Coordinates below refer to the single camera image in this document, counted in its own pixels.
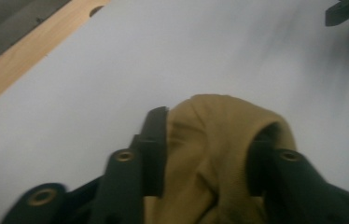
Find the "white surface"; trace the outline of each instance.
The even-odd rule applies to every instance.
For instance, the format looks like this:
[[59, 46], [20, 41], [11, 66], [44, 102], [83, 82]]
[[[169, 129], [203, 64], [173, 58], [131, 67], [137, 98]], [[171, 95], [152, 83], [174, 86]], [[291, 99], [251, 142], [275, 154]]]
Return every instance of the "white surface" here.
[[349, 189], [349, 21], [331, 1], [114, 0], [0, 97], [0, 219], [27, 189], [74, 189], [149, 109], [196, 93], [283, 115], [299, 150]]

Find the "tan fabric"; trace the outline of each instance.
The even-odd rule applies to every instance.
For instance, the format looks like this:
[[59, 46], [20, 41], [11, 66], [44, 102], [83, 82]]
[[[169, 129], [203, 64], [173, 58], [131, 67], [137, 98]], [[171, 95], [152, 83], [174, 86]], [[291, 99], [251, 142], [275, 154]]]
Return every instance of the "tan fabric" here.
[[286, 122], [230, 96], [197, 95], [168, 116], [168, 161], [161, 199], [146, 199], [147, 224], [264, 223], [261, 199], [248, 194], [247, 149], [277, 124], [275, 145], [295, 149]]

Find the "wooden edge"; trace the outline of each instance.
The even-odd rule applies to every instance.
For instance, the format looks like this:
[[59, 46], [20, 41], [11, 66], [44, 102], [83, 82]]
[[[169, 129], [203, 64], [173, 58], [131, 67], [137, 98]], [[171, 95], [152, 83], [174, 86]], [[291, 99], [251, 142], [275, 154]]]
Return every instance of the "wooden edge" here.
[[0, 94], [109, 1], [72, 0], [0, 55]]

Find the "fabric fold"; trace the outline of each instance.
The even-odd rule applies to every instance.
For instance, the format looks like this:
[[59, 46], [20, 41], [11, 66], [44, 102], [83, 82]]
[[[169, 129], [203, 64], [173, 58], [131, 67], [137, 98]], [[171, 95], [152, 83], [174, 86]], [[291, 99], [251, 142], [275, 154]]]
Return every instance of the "fabric fold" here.
[[241, 99], [196, 95], [172, 109], [165, 190], [146, 198], [146, 223], [265, 223], [262, 200], [247, 190], [245, 160], [267, 127], [275, 147], [296, 148], [282, 117]]

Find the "metal grommet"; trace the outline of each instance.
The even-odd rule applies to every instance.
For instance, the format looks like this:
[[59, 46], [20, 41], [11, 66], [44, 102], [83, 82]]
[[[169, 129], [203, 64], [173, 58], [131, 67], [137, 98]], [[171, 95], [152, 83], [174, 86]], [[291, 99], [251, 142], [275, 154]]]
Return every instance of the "metal grommet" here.
[[133, 160], [133, 153], [130, 151], [123, 151], [116, 155], [117, 161], [131, 161]]
[[49, 203], [56, 197], [56, 189], [41, 189], [30, 196], [27, 203], [31, 206], [40, 206]]
[[299, 161], [300, 156], [296, 152], [285, 151], [280, 154], [280, 157], [285, 161]]

